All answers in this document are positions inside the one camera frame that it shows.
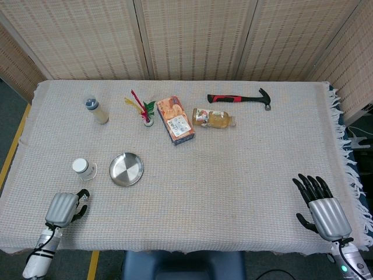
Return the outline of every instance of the black cable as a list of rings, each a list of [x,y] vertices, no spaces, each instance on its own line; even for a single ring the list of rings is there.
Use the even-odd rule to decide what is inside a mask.
[[[280,271],[280,272],[283,272],[283,273],[286,273],[287,275],[289,275],[293,280],[296,280],[294,278],[294,276],[292,276],[289,272],[285,271],[285,270],[282,270],[282,269],[271,269],[269,271],[266,271],[264,273],[262,273],[259,277],[257,277],[257,279],[255,280],[259,280],[259,278],[261,278],[262,276],[266,275],[267,273],[270,273],[270,272],[273,272],[273,271]]]
[[[344,257],[344,255],[342,253],[342,244],[341,244],[341,242],[339,242],[338,249],[339,249],[339,254],[342,257],[343,261],[356,273],[356,275],[359,276],[362,280],[367,280],[359,272],[357,272],[357,270],[355,268],[353,268],[353,266],[350,265],[350,263],[346,260],[346,258]]]
[[[47,242],[45,242],[45,243],[44,243],[43,245],[41,245],[40,247],[38,247],[38,248],[34,248],[34,250],[33,250],[33,251],[32,251],[32,252],[27,256],[26,264],[29,262],[30,257],[31,257],[33,254],[35,254],[35,252],[39,251],[41,248],[43,248],[45,245],[47,245],[47,244],[52,240],[55,231],[56,231],[56,227],[54,226],[54,227],[52,228],[52,235],[51,235],[51,238],[49,238],[49,239],[47,240]]]

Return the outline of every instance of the snack box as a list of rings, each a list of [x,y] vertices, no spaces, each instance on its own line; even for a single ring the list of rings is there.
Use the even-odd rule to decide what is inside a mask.
[[[158,101],[157,109],[174,145],[178,145],[194,137],[194,128],[177,96],[173,95]]]

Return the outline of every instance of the table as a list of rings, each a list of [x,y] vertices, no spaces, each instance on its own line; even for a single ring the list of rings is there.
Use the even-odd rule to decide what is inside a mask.
[[[262,103],[213,103],[207,94],[259,96]],[[194,107],[237,117],[227,129],[196,127],[196,137],[172,145],[159,115],[147,128],[124,103],[134,89],[146,102],[177,95],[191,118]],[[82,97],[94,94],[109,113],[96,124]],[[271,250],[311,254],[330,244],[305,230],[309,219],[291,182],[319,175],[344,208],[359,247],[371,244],[371,222],[358,200],[341,149],[336,101],[326,82],[52,80],[40,83],[0,199],[0,247],[34,247],[57,192],[90,191],[83,219],[64,229],[59,249]],[[140,156],[143,177],[116,186],[108,166],[122,151]],[[94,180],[79,181],[75,158],[98,165]]]

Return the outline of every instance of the black hammer head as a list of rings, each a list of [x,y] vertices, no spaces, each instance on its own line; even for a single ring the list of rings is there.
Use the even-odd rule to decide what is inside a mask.
[[[266,91],[262,88],[259,89],[259,92],[261,93],[261,95],[263,96],[261,99],[262,99],[262,102],[264,103],[264,109],[266,111],[270,111],[271,107],[270,107],[270,97],[268,95],[268,93],[266,93]]]

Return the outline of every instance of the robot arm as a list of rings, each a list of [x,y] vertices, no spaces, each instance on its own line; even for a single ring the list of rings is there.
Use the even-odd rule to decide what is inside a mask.
[[[35,249],[26,261],[26,267],[22,276],[25,279],[42,279],[47,274],[53,256],[61,240],[61,228],[80,219],[87,210],[87,205],[82,206],[79,213],[75,214],[79,200],[88,199],[89,192],[82,189],[77,194],[58,193],[55,194],[52,203],[45,216],[47,226],[41,232]]]
[[[339,201],[333,197],[328,185],[320,177],[299,174],[302,183],[293,179],[297,185],[314,223],[309,223],[300,213],[297,218],[306,228],[327,241],[332,242],[332,260],[338,265],[344,279],[373,279],[357,247],[350,243],[352,228]]]

